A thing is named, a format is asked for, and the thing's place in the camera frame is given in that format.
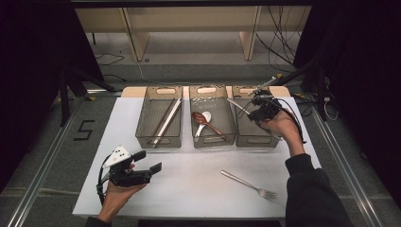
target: silver fork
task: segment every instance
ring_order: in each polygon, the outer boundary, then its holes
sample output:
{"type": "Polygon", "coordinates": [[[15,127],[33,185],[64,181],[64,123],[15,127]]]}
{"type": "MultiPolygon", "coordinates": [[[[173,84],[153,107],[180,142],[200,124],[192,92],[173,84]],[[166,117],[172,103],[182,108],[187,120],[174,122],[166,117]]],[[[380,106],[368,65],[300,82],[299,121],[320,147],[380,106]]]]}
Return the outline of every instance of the silver fork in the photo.
{"type": "Polygon", "coordinates": [[[269,190],[266,190],[266,189],[263,189],[263,188],[256,188],[256,187],[254,187],[252,184],[247,183],[247,182],[245,182],[245,181],[243,181],[243,180],[237,178],[236,176],[234,176],[233,174],[231,174],[231,173],[229,173],[229,172],[227,172],[227,171],[225,171],[225,170],[221,170],[220,173],[221,173],[222,175],[226,176],[226,177],[229,177],[229,178],[231,178],[231,179],[233,179],[233,180],[236,180],[236,181],[238,181],[239,183],[243,183],[243,184],[247,185],[248,187],[250,187],[250,188],[256,190],[256,191],[257,191],[257,194],[259,194],[259,196],[261,196],[261,197],[263,197],[263,198],[265,198],[265,199],[273,200],[273,199],[276,199],[276,198],[277,198],[277,193],[272,192],[272,191],[269,191],[269,190]]]}

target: finger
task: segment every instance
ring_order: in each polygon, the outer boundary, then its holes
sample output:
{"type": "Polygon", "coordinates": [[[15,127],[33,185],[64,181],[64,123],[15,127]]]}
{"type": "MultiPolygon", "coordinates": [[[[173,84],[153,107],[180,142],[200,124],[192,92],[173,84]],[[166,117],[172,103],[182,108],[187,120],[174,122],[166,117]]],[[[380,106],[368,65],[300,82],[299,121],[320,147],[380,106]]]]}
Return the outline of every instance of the finger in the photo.
{"type": "Polygon", "coordinates": [[[270,120],[264,120],[262,122],[260,122],[260,127],[263,129],[268,129],[269,128],[269,122],[270,120]]]}

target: person's right hand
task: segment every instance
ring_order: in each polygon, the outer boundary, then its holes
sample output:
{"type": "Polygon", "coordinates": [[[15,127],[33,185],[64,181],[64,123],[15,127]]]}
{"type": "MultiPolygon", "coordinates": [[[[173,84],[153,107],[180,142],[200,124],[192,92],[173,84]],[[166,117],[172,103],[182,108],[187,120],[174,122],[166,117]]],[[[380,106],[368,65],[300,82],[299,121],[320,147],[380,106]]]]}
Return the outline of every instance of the person's right hand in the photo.
{"type": "Polygon", "coordinates": [[[296,124],[284,111],[280,111],[272,120],[262,121],[260,127],[269,129],[271,132],[279,136],[283,136],[288,144],[291,156],[305,153],[303,142],[296,124]]]}
{"type": "Polygon", "coordinates": [[[272,120],[262,121],[260,127],[269,129],[273,133],[285,137],[285,139],[290,133],[298,133],[297,126],[292,121],[291,117],[284,111],[280,111],[272,120]]]}

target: table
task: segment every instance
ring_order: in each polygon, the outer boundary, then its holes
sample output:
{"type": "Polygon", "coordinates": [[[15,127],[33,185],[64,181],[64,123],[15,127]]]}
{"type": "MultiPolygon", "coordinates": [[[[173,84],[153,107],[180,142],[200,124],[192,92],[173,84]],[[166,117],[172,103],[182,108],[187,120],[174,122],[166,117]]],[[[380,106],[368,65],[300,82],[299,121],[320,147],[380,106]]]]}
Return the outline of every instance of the table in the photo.
{"type": "MultiPolygon", "coordinates": [[[[76,216],[96,216],[101,205],[96,194],[97,175],[103,160],[117,146],[131,153],[142,150],[135,138],[145,88],[128,89],[115,102],[95,159],[73,211],[76,216]]],[[[183,96],[183,145],[181,148],[147,149],[148,156],[135,163],[148,169],[162,162],[163,169],[150,184],[135,194],[119,216],[139,219],[282,219],[287,202],[289,177],[284,161],[288,147],[280,141],[276,148],[237,148],[235,145],[194,148],[190,129],[188,87],[183,96]],[[224,169],[258,187],[279,194],[267,201],[250,188],[220,174],[224,169]]],[[[292,97],[283,96],[300,118],[305,150],[314,167],[320,167],[304,122],[292,97]]]]}

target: floor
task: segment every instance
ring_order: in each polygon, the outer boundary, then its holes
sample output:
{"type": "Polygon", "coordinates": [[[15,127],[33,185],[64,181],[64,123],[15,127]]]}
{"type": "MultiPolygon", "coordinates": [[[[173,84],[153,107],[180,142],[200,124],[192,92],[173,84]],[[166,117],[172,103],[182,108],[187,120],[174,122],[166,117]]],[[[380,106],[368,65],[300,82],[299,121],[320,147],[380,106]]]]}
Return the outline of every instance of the floor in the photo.
{"type": "MultiPolygon", "coordinates": [[[[259,37],[270,45],[271,32],[259,37]]],[[[296,49],[298,33],[289,33],[290,45],[296,49]]],[[[92,44],[92,35],[88,34],[92,44]]],[[[154,33],[151,34],[144,59],[133,61],[124,34],[96,34],[93,50],[98,57],[106,82],[115,87],[151,84],[226,83],[260,84],[282,73],[277,68],[294,68],[256,40],[253,59],[245,61],[237,33],[154,33]]],[[[272,48],[283,53],[282,45],[272,48]]],[[[302,77],[287,84],[293,94],[300,94],[302,77]]],[[[46,124],[32,151],[22,160],[8,186],[0,195],[0,226],[82,226],[85,219],[71,215],[82,183],[96,154],[115,99],[120,95],[96,92],[85,83],[92,98],[71,97],[72,119],[60,127],[61,104],[56,99],[46,124]],[[78,131],[84,120],[91,124],[90,140],[78,131]]],[[[309,100],[314,94],[303,94],[309,100]]],[[[341,114],[336,120],[322,122],[315,107],[299,101],[304,122],[323,169],[340,196],[355,226],[400,226],[401,212],[369,162],[362,158],[341,114]]],[[[327,105],[330,117],[337,110],[327,105]]],[[[117,218],[113,226],[136,226],[137,220],[117,218]]]]}

